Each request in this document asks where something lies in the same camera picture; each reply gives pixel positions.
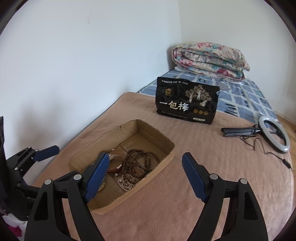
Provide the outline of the pink white clothing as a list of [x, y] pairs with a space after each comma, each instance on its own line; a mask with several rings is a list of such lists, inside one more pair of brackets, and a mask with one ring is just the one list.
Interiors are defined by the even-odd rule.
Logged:
[[13, 235], [15, 235], [18, 240], [24, 241], [27, 221], [22, 221], [18, 219], [12, 213], [9, 213], [8, 215], [3, 215], [1, 216], [1, 218], [4, 220], [4, 223], [13, 233]]

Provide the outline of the open cardboard box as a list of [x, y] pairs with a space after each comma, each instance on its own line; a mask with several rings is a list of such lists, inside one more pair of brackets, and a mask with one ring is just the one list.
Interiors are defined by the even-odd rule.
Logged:
[[70, 159], [71, 171], [83, 172], [101, 152], [123, 157], [120, 173], [106, 173], [96, 196], [88, 202], [99, 214], [119, 206], [148, 184], [173, 159], [175, 144], [143, 120], [130, 120], [89, 144]]

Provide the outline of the black snack bag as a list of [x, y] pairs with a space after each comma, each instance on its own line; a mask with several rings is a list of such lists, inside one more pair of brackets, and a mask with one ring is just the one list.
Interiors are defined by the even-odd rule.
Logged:
[[157, 113], [210, 125], [217, 109], [220, 88], [186, 79], [157, 78]]

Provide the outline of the blue checkered bed sheet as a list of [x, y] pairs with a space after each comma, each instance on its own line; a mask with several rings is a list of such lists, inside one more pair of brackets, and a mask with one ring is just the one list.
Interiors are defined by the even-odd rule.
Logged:
[[226, 113], [257, 123], [263, 115], [277, 120], [273, 108], [255, 84], [246, 79], [241, 82], [231, 82], [217, 78], [196, 75], [188, 72], [171, 70], [162, 77], [186, 79], [197, 84], [215, 85], [220, 88], [217, 102], [217, 112]]

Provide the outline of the folded floral quilt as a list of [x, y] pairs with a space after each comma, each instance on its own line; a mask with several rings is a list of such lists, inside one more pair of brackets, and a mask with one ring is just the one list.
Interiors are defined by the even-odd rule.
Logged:
[[243, 53], [235, 48], [210, 42], [185, 42], [171, 52], [176, 69], [227, 81], [245, 80], [250, 71]]

